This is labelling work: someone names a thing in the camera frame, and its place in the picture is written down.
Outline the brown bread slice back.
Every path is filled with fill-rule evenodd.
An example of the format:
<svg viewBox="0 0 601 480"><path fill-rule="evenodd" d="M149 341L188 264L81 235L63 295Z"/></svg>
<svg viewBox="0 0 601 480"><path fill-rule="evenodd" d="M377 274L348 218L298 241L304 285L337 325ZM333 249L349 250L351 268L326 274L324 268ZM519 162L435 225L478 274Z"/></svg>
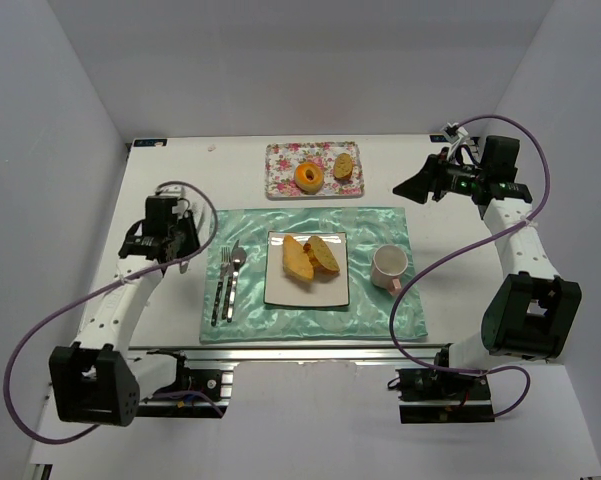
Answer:
<svg viewBox="0 0 601 480"><path fill-rule="evenodd" d="M335 256L322 238L316 235L310 236L303 249L316 271L328 275L340 273L340 266Z"/></svg>

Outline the yellow toast bread slice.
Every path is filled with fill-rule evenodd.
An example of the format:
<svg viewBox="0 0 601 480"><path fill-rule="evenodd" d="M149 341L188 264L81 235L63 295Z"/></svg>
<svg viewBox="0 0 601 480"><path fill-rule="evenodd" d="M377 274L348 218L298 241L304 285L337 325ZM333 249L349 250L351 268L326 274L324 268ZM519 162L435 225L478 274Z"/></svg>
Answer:
<svg viewBox="0 0 601 480"><path fill-rule="evenodd" d="M291 235L283 239L283 270L286 275L303 283L314 280L314 267L303 246Z"/></svg>

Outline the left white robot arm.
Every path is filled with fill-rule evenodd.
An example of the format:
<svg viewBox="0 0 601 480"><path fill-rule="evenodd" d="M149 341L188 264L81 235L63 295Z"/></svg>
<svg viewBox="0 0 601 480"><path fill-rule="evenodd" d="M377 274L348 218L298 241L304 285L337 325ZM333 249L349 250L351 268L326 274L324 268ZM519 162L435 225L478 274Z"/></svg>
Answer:
<svg viewBox="0 0 601 480"><path fill-rule="evenodd" d="M142 400L176 385L182 358L147 353L128 358L129 345L167 264L200 246L184 190L168 187L145 201L145 217L127 231L119 250L114 288L68 347L49 359L57 414L64 422L127 426Z"/></svg>

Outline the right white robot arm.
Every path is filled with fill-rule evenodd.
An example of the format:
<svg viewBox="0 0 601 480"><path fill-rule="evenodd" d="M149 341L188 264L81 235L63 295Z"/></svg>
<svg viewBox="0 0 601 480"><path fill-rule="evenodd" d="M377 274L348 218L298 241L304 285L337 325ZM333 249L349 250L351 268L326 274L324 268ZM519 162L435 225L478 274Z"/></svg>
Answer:
<svg viewBox="0 0 601 480"><path fill-rule="evenodd" d="M503 283L487 307L479 332L448 345L438 367L464 375L513 360L549 360L564 349L582 299L578 283L552 265L533 223L532 196L517 182L518 140L487 137L480 161L454 161L460 141L431 154L422 169L394 187L395 195L424 204L449 193L469 197L490 232Z"/></svg>

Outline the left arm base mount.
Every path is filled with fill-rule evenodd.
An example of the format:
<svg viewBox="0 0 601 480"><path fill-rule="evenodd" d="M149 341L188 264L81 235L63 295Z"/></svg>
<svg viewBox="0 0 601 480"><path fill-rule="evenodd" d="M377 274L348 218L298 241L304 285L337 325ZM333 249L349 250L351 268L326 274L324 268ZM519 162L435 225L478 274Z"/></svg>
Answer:
<svg viewBox="0 0 601 480"><path fill-rule="evenodd" d="M220 419L231 398L234 367L164 349L132 352L131 372L140 386L140 418Z"/></svg>

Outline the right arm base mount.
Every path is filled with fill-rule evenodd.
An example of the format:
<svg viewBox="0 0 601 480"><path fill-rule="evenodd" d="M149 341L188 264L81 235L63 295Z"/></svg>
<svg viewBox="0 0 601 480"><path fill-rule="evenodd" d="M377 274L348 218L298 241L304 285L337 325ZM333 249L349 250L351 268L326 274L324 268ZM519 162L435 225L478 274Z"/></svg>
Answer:
<svg viewBox="0 0 601 480"><path fill-rule="evenodd" d="M485 378L425 368L399 369L387 383L398 393L402 424L469 424L495 421Z"/></svg>

